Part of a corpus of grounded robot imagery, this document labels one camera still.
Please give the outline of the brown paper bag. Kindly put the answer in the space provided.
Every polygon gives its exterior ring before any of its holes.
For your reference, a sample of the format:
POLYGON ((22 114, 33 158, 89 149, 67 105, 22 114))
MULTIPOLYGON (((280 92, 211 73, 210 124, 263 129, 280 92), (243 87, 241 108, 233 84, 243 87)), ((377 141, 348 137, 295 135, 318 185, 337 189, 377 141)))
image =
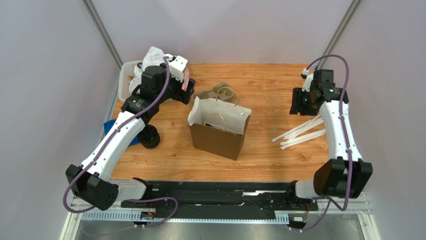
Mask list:
POLYGON ((216 98, 196 97, 187 121, 194 148, 236 161, 252 110, 216 98))

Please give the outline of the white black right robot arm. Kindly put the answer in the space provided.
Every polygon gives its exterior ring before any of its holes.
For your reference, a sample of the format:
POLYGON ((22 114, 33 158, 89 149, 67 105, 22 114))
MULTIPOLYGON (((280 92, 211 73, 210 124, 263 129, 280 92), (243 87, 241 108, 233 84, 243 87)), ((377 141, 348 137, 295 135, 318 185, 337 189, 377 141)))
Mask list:
POLYGON ((352 133, 349 120, 349 97, 344 88, 336 87, 334 72, 303 69, 303 87, 292 93, 290 114, 319 115, 325 127, 329 160, 310 180, 294 180, 287 188, 293 202, 310 202, 317 198, 336 197, 346 202, 359 197, 373 174, 365 162, 352 133))

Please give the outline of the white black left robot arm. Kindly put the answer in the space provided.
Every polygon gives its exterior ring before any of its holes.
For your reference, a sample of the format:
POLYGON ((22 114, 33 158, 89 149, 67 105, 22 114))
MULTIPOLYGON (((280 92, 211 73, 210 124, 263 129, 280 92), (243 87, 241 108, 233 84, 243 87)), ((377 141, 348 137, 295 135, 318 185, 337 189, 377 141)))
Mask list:
POLYGON ((141 83, 125 100, 113 127, 101 143, 80 165, 71 164, 67 168, 65 175, 69 185, 62 201, 69 212, 76 213, 67 204, 69 192, 89 203, 90 210, 102 211, 115 202, 143 198, 147 186, 141 179, 113 180, 111 175, 132 140, 148 134, 149 122, 159 112, 160 104, 168 99, 185 105, 190 102, 195 80, 179 80, 172 75, 172 69, 165 63, 148 66, 141 74, 141 83))

